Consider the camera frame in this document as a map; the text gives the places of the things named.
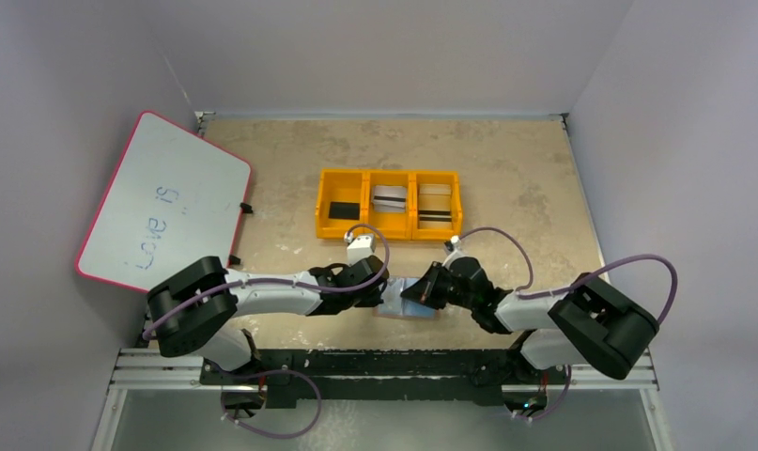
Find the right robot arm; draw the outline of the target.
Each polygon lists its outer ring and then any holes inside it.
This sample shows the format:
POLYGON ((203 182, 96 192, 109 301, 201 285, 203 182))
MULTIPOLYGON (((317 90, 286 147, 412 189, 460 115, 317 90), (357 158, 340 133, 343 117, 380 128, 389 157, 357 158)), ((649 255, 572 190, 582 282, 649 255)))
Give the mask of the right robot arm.
POLYGON ((479 260, 464 255, 432 263, 400 296, 435 310, 458 306, 490 334, 516 334, 512 351, 536 370, 590 365, 623 380, 660 329, 651 313, 593 272, 569 287, 525 294, 495 286, 479 260))

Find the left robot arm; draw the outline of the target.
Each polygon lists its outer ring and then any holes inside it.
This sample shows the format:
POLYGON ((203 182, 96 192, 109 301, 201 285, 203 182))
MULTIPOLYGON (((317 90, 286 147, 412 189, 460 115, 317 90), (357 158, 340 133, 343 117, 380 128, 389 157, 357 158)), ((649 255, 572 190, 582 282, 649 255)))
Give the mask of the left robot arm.
POLYGON ((225 268, 218 257, 202 257, 148 292, 151 323, 142 337, 156 341, 163 357, 195 353, 223 371, 239 371, 259 357, 251 334, 228 328, 230 319, 333 316, 373 307, 388 279, 386 263, 376 256, 290 275, 250 275, 225 268))

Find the brown leather card holder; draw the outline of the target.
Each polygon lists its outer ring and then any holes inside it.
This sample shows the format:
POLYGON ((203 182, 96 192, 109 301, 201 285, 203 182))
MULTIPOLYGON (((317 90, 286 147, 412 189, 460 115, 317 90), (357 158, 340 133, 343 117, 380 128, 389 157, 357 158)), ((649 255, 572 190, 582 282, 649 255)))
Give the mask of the brown leather card holder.
POLYGON ((401 293, 418 281, 414 277, 390 278, 381 294, 381 303, 373 309, 376 317, 389 319, 436 319, 438 311, 406 300, 401 293))

